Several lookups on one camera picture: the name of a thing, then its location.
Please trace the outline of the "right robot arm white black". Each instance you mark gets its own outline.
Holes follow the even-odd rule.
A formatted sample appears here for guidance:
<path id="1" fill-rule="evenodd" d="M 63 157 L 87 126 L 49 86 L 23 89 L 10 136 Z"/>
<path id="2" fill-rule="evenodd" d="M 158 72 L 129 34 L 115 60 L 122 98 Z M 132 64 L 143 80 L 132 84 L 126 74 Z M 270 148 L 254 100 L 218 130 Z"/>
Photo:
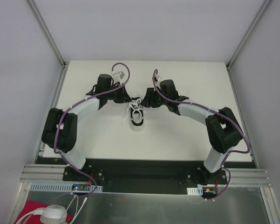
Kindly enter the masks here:
<path id="1" fill-rule="evenodd" d="M 227 154 L 243 138 L 234 113 L 228 107 L 212 110 L 196 105 L 188 97 L 179 95 L 171 79 L 158 82 L 154 78 L 153 84 L 153 88 L 147 88 L 142 106 L 158 108 L 165 105 L 170 112 L 206 126 L 211 150 L 200 168 L 190 177 L 197 184 L 212 184 L 224 166 Z"/>

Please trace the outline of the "aluminium frame rail front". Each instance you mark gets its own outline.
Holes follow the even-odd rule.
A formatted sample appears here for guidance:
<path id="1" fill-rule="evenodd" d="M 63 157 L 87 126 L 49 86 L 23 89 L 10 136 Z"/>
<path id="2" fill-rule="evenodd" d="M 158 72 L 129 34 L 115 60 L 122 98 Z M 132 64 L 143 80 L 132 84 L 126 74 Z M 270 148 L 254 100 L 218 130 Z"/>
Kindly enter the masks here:
<path id="1" fill-rule="evenodd" d="M 21 182 L 55 182 L 55 183 L 86 183 L 89 179 L 84 175 L 69 175 L 65 171 L 64 165 L 37 165 L 26 164 L 21 175 Z M 189 171 L 182 171 L 180 168 L 160 169 L 153 168 L 152 171 L 145 168 L 135 168 L 129 170 L 118 170 L 113 168 L 104 168 L 100 171 L 95 171 L 93 178 L 99 182 L 99 185 L 108 182 L 112 178 L 128 179 L 128 180 L 169 180 L 175 179 L 179 183 L 187 185 L 196 185 L 191 179 L 192 175 Z M 237 169 L 229 168 L 227 171 L 222 171 L 218 180 L 219 186 L 224 186 L 227 181 L 230 181 L 232 187 L 272 187 L 272 183 L 267 171 L 263 169 Z"/>

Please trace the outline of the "right aluminium corner post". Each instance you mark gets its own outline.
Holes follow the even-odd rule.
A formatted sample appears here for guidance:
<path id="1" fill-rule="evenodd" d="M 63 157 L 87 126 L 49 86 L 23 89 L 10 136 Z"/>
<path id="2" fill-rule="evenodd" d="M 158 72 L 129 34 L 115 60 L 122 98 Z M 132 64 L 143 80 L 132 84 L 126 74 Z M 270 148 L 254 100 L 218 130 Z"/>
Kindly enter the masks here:
<path id="1" fill-rule="evenodd" d="M 259 9 L 257 10 L 255 16 L 253 17 L 250 25 L 248 26 L 247 30 L 245 31 L 243 37 L 241 38 L 239 44 L 237 45 L 234 53 L 232 54 L 230 60 L 228 61 L 228 63 L 226 64 L 226 68 L 227 70 L 230 70 L 231 67 L 233 66 L 233 64 L 235 63 L 238 55 L 240 54 L 240 52 L 243 50 L 244 46 L 246 45 L 246 43 L 248 42 L 249 38 L 251 37 L 251 35 L 253 34 L 255 28 L 257 27 L 258 23 L 260 22 L 260 20 L 262 19 L 264 13 L 266 12 L 266 10 L 268 9 L 268 7 L 270 6 L 270 4 L 272 3 L 272 0 L 264 0 L 261 4 L 261 6 L 259 7 Z"/>

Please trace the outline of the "aluminium corner post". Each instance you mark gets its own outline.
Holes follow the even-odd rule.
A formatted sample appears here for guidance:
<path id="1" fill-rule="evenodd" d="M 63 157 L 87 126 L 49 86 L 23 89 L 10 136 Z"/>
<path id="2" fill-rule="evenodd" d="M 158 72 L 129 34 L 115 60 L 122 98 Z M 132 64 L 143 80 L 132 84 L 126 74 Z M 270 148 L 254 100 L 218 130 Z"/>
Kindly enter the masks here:
<path id="1" fill-rule="evenodd" d="M 240 54 L 240 52 L 243 50 L 244 46 L 246 45 L 246 43 L 248 42 L 249 38 L 251 37 L 251 35 L 253 34 L 255 28 L 257 27 L 258 23 L 260 22 L 260 20 L 262 19 L 264 13 L 266 12 L 266 10 L 268 9 L 268 7 L 270 6 L 270 4 L 272 3 L 272 0 L 264 0 L 261 4 L 261 6 L 259 7 L 259 9 L 257 10 L 255 16 L 253 17 L 250 25 L 248 26 L 247 30 L 245 31 L 243 37 L 241 38 L 239 44 L 237 45 L 234 53 L 232 54 L 230 60 L 228 61 L 228 63 L 226 64 L 226 68 L 227 70 L 230 70 L 231 67 L 233 66 L 233 64 L 235 63 L 238 55 Z"/>
<path id="2" fill-rule="evenodd" d="M 64 60 L 62 54 L 60 53 L 60 50 L 58 49 L 58 46 L 53 39 L 53 36 L 51 35 L 51 32 L 34 0 L 26 0 L 27 5 L 29 6 L 33 16 L 35 17 L 45 39 L 47 40 L 50 48 L 52 49 L 55 57 L 57 58 L 59 64 L 62 68 L 66 66 L 66 61 Z"/>

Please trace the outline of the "white bottle cap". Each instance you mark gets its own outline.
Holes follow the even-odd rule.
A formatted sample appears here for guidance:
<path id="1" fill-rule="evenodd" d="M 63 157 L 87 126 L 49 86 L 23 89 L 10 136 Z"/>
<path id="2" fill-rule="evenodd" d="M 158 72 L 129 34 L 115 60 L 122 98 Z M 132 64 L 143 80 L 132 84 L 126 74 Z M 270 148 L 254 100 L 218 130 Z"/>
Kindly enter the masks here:
<path id="1" fill-rule="evenodd" d="M 46 207 L 41 216 L 40 221 L 43 224 L 62 224 L 66 222 L 67 210 L 60 205 L 49 205 Z"/>

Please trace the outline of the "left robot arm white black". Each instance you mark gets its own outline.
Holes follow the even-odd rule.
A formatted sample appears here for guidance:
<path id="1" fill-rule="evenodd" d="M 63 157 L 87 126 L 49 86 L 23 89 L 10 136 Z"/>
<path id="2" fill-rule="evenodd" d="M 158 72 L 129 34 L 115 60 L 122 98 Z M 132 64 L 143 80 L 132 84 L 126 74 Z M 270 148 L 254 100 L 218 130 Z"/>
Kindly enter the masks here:
<path id="1" fill-rule="evenodd" d="M 65 110 L 51 108 L 42 133 L 42 142 L 61 155 L 65 162 L 73 167 L 73 176 L 80 182 L 89 177 L 88 168 L 84 167 L 86 158 L 79 152 L 77 141 L 78 123 L 101 109 L 109 100 L 116 104 L 128 103 L 131 98 L 126 92 L 122 71 L 111 75 L 100 74 L 97 83 L 90 92 Z"/>

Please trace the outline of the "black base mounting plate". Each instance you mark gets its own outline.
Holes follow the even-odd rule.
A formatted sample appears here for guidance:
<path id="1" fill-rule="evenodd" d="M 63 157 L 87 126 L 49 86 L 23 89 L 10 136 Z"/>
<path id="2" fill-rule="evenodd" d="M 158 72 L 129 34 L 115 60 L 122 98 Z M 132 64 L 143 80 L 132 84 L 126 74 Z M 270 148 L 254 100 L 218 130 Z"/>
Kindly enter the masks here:
<path id="1" fill-rule="evenodd" d="M 82 171 L 94 178 L 103 192 L 185 195 L 198 180 L 225 185 L 226 173 L 202 174 L 202 161 L 87 159 Z"/>

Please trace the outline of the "left aluminium corner post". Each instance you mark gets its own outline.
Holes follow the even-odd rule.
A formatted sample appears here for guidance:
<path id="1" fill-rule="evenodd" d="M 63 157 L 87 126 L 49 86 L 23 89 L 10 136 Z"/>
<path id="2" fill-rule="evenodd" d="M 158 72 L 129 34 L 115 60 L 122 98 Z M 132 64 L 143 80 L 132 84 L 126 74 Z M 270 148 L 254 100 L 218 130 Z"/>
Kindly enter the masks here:
<path id="1" fill-rule="evenodd" d="M 29 6 L 33 16 L 35 17 L 45 39 L 47 40 L 50 48 L 52 49 L 55 57 L 57 58 L 59 64 L 62 68 L 66 66 L 66 61 L 64 60 L 62 54 L 60 53 L 60 50 L 58 49 L 58 46 L 53 39 L 53 36 L 51 35 L 51 32 L 34 0 L 26 0 L 27 5 Z"/>

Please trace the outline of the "red cloth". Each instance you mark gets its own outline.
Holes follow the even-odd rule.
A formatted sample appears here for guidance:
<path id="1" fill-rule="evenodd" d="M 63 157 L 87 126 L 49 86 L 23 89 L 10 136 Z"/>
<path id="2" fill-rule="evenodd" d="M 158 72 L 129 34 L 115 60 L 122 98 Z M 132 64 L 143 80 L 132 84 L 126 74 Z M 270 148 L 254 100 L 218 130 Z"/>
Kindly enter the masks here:
<path id="1" fill-rule="evenodd" d="M 28 200 L 20 214 L 15 220 L 15 224 L 42 224 L 40 221 L 40 216 L 43 210 L 49 205 L 43 203 L 37 203 L 31 200 Z M 66 222 L 63 224 L 68 224 L 72 217 L 67 213 Z"/>

